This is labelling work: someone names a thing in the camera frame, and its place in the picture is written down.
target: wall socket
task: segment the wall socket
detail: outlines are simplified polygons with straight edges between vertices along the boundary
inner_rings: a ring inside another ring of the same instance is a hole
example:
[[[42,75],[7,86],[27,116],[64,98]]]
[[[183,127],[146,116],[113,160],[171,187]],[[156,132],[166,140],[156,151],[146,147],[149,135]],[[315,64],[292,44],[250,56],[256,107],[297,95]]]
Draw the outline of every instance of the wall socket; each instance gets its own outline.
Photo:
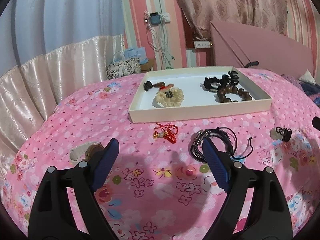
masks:
[[[195,41],[194,44],[196,49],[204,49],[204,48],[212,47],[212,44],[210,41]]]
[[[170,20],[170,13],[164,13],[163,16],[164,16],[164,23],[169,23],[169,22],[171,22],[171,20]]]

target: window curtain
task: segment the window curtain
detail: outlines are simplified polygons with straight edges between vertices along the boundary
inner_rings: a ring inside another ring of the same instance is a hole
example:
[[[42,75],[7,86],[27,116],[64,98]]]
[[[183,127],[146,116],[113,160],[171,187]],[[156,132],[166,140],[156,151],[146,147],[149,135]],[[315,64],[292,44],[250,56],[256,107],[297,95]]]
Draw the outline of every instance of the window curtain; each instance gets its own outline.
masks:
[[[178,0],[195,40],[210,40],[210,21],[221,20],[286,33],[286,0]]]
[[[0,17],[0,184],[65,97],[105,80],[123,49],[122,0],[11,0]]]

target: green flower print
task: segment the green flower print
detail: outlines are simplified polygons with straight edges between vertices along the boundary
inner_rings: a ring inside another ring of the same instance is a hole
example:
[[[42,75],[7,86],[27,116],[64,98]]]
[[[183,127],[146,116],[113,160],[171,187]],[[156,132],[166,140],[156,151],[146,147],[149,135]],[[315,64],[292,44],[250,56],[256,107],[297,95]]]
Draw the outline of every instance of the green flower print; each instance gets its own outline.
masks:
[[[116,175],[113,177],[112,181],[113,181],[113,184],[119,185],[121,182],[121,177],[119,175]]]
[[[17,172],[16,165],[12,164],[12,165],[10,166],[10,170],[11,170],[11,173],[12,173],[12,174],[15,174],[15,173]]]
[[[298,160],[295,157],[291,157],[289,161],[290,161],[290,166],[296,169],[296,171],[298,171],[298,166],[299,166]]]
[[[24,214],[24,218],[29,222],[30,214],[29,213]]]
[[[209,166],[207,164],[203,164],[203,165],[200,166],[199,171],[201,173],[207,173],[209,171]]]

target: pink tablecloth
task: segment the pink tablecloth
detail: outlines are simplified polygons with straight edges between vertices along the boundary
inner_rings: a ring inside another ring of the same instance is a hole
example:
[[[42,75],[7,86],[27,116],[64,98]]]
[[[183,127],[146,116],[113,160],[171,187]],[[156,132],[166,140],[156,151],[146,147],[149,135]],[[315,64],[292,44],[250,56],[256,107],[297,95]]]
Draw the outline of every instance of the pink tablecloth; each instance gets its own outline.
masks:
[[[253,137],[254,152],[245,160],[248,168],[275,169],[296,234],[319,202],[319,133],[311,120],[320,116],[320,110],[278,75],[242,71],[273,98],[270,111],[174,122],[179,127],[176,144],[154,140],[154,123],[132,124],[129,120],[128,107],[142,74],[75,92],[22,146],[10,166],[2,198],[10,216],[26,233],[32,202],[46,169],[51,165],[70,168],[71,148],[88,141],[106,145],[113,137],[120,142],[120,154],[96,198],[115,233],[133,240],[201,239],[226,194],[208,166],[190,157],[188,145],[200,129],[227,126],[237,134],[238,153]],[[271,140],[269,131],[274,126],[292,129],[289,143]],[[78,228],[86,231],[72,189],[69,194]],[[248,194],[236,231],[244,226],[251,198]]]

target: red string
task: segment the red string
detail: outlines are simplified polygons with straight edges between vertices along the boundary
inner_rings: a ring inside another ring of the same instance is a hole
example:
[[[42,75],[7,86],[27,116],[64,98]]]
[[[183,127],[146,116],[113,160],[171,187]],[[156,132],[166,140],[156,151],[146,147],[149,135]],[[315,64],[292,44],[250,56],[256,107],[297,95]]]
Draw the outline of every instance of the red string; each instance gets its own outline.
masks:
[[[156,123],[156,124],[159,125],[159,127],[155,127],[155,130],[156,129],[161,129],[163,134],[164,134],[164,136],[163,136],[164,139],[168,140],[171,143],[176,143],[177,142],[177,139],[176,139],[175,135],[178,134],[179,129],[178,129],[178,127],[176,125],[173,125],[171,123],[168,123],[166,125],[162,125],[160,123]]]

